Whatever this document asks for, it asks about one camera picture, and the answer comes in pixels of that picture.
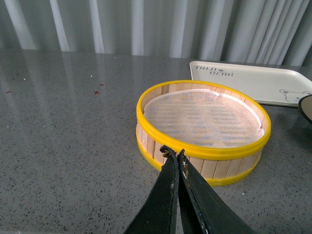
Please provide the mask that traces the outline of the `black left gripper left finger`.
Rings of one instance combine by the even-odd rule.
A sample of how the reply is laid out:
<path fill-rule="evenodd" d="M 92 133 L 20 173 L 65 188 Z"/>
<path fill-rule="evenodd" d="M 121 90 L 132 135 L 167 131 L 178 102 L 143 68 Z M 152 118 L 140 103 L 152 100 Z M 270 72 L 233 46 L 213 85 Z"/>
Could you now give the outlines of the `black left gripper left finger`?
<path fill-rule="evenodd" d="M 174 234 L 179 185 L 176 152 L 166 145 L 160 147 L 167 158 L 140 211 L 126 229 L 126 234 Z"/>

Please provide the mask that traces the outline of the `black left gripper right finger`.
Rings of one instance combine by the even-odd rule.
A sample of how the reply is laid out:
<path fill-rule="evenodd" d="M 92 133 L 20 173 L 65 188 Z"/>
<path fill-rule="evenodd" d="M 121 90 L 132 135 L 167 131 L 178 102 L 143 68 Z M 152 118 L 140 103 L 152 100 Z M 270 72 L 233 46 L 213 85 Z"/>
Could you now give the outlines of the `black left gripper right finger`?
<path fill-rule="evenodd" d="M 178 198 L 185 234 L 254 234 L 207 183 L 181 150 Z"/>

